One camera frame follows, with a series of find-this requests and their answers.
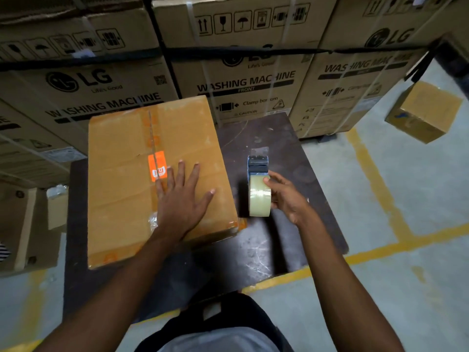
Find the small box with plastic wrap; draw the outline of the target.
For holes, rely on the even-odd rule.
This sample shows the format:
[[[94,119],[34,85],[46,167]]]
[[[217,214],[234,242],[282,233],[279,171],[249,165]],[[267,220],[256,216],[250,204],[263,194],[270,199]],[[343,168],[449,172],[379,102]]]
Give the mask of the small box with plastic wrap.
[[[67,232],[68,186],[59,184],[46,191],[48,200],[48,229],[60,234]]]

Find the plain brown carton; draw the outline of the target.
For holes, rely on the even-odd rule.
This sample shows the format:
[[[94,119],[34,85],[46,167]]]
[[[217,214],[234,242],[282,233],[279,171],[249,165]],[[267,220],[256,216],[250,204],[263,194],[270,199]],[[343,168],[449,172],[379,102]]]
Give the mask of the plain brown carton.
[[[57,266],[60,243],[46,191],[0,182],[0,278]]]

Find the person's left forearm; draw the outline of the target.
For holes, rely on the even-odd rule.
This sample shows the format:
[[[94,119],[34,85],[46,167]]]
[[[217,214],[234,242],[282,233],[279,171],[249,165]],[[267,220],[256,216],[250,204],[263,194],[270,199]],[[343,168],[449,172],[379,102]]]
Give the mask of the person's left forearm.
[[[115,352],[165,258],[188,231],[159,225],[141,250],[33,352]]]

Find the large printed appliance carton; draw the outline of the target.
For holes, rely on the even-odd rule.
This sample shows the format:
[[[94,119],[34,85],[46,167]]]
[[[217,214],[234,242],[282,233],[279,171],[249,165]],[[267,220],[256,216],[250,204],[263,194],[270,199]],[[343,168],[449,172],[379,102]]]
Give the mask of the large printed appliance carton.
[[[94,116],[178,99],[145,5],[0,24],[0,100],[75,147]]]
[[[0,100],[0,182],[48,189],[69,183],[86,155]]]
[[[350,130],[467,16],[469,0],[339,0],[289,114],[297,137]]]
[[[143,0],[0,0],[0,24],[128,10]]]
[[[337,0],[151,0],[181,99],[215,123],[289,114]]]

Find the orange sticker label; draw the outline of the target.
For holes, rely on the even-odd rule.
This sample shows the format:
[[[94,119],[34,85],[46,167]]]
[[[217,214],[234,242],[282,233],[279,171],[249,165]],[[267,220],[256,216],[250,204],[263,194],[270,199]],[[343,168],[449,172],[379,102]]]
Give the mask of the orange sticker label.
[[[164,151],[158,151],[147,156],[149,175],[152,182],[167,178],[167,161]]]

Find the person's left hand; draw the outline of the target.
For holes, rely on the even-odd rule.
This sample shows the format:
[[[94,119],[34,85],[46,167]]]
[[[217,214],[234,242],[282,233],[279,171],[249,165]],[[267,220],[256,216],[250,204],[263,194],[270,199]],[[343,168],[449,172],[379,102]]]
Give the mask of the person's left hand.
[[[196,163],[188,177],[185,178],[185,194],[177,192],[177,174],[173,168],[167,169],[166,202],[158,203],[157,227],[152,238],[175,244],[200,223],[205,213],[198,213],[196,185],[200,175],[200,164]]]

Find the small brown cardboard box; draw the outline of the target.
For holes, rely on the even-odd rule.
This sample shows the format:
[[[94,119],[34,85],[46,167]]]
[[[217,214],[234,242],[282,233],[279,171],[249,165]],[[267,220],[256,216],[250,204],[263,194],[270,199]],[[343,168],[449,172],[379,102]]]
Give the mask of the small brown cardboard box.
[[[462,98],[418,81],[399,96],[384,121],[428,144],[449,132],[461,104]]]

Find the person's right forearm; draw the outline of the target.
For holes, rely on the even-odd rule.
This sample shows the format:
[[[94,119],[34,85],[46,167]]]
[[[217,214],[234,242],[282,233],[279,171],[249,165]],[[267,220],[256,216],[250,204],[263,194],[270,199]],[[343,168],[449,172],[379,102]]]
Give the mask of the person's right forearm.
[[[337,352],[405,352],[396,332],[337,250],[310,207],[289,215],[297,226]]]

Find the taped brown cardboard box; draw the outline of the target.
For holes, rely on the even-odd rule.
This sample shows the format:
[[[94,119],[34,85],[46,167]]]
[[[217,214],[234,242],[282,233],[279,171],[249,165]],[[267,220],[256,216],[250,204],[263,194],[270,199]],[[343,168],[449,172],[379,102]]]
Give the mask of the taped brown cardboard box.
[[[158,200],[147,156],[164,151],[167,167],[200,164],[196,198],[216,189],[201,222],[184,238],[197,247],[235,236],[238,217],[206,96],[113,112],[89,122],[88,267],[134,256],[156,226]]]

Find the clear packing tape roll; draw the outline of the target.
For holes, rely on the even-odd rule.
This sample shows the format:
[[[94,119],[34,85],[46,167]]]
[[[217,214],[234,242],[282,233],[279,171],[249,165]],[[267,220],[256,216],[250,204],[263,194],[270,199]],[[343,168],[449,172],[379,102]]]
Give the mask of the clear packing tape roll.
[[[249,175],[249,216],[269,217],[272,204],[272,190],[266,185],[264,179],[269,180],[269,175]]]

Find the grey shirt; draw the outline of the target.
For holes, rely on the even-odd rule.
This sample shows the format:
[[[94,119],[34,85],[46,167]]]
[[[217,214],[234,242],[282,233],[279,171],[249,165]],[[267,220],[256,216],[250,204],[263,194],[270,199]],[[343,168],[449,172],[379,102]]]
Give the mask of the grey shirt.
[[[250,328],[233,327],[176,337],[157,352],[257,352]]]

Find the blue tape dispenser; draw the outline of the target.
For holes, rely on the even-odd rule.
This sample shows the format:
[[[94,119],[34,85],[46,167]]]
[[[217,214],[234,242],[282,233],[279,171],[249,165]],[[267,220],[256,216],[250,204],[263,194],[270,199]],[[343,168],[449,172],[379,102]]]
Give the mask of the blue tape dispenser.
[[[248,181],[252,176],[267,176],[269,170],[269,147],[251,148],[247,159]]]

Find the person's right hand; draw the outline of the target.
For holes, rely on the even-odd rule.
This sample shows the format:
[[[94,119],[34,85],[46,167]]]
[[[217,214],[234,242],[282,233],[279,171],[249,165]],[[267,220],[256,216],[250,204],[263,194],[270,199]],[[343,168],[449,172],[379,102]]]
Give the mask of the person's right hand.
[[[295,188],[293,183],[290,182],[290,194],[289,194],[289,205],[290,214],[286,216],[289,221],[300,226],[306,222],[314,211],[309,205],[307,199]]]

